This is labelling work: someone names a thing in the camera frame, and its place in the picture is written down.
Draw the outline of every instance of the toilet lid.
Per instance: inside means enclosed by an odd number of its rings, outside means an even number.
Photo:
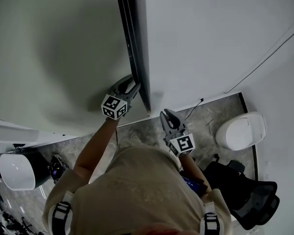
[[[252,143],[252,129],[248,118],[235,120],[226,131],[226,143],[231,150],[247,148]]]

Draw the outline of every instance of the white toilet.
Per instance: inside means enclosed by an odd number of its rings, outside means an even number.
[[[250,112],[224,123],[217,131],[215,139],[219,146],[238,151],[263,140],[266,131],[263,115]]]

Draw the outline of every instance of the white wall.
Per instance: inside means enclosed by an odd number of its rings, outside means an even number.
[[[276,68],[244,88],[243,96],[248,110],[261,112],[268,125],[267,136],[256,146],[260,180],[269,175],[278,184],[280,205],[265,234],[294,235],[294,53]]]
[[[0,119],[80,136],[131,73],[117,0],[0,0]],[[123,123],[147,117],[141,98]]]
[[[294,0],[140,3],[146,7],[147,66],[156,113],[225,92],[294,23]]]

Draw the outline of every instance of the person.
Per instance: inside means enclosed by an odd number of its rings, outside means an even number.
[[[71,192],[70,234],[199,234],[204,203],[211,201],[224,224],[224,234],[231,234],[230,212],[220,191],[211,189],[190,155],[179,160],[186,173],[204,180],[207,190],[202,198],[180,176],[172,155],[142,144],[137,137],[125,142],[106,172],[88,184],[117,124],[118,120],[105,121],[78,156],[74,168],[67,169],[51,191],[43,214],[49,231],[53,229],[52,207]]]

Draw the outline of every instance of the marble floor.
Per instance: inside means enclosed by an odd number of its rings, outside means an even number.
[[[192,109],[193,108],[190,108],[180,113],[183,117],[186,117]],[[254,179],[255,171],[251,147],[241,151],[230,151],[219,147],[215,142],[215,134],[218,128],[227,120],[243,113],[243,106],[237,94],[208,104],[199,105],[192,112],[187,119],[187,126],[190,133],[193,134],[196,143],[196,149],[192,152],[192,156],[201,169],[204,170],[213,160],[213,155],[217,153],[220,156],[219,162],[222,164],[226,165],[230,160],[242,162],[246,167],[245,175]],[[168,148],[162,140],[164,138],[164,132],[159,118],[118,127],[103,158],[91,177],[91,182],[105,172],[117,150],[117,145],[122,141],[130,139],[133,134],[138,135],[143,143],[160,147],[168,151]],[[73,167],[79,153],[92,136],[93,134],[42,146],[37,148],[37,150],[40,151],[48,161],[50,161],[53,154],[60,154],[67,164]],[[50,179],[40,188],[31,191],[11,191],[4,182],[1,182],[0,194],[4,200],[2,207],[18,220],[25,217],[25,219],[33,225],[34,231],[41,231],[47,234],[41,222],[41,216],[45,200],[53,186],[54,183]]]

